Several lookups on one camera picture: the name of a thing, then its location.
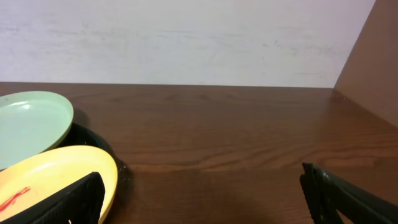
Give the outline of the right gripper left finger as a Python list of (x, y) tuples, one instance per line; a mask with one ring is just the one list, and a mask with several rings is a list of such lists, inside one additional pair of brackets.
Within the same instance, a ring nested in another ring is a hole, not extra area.
[(98, 224), (105, 195), (103, 180), (92, 172), (2, 224)]

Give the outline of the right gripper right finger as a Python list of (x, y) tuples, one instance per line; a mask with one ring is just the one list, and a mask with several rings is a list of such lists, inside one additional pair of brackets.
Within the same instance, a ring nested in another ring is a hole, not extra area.
[(303, 163), (300, 185), (315, 224), (397, 223), (397, 206), (312, 163)]

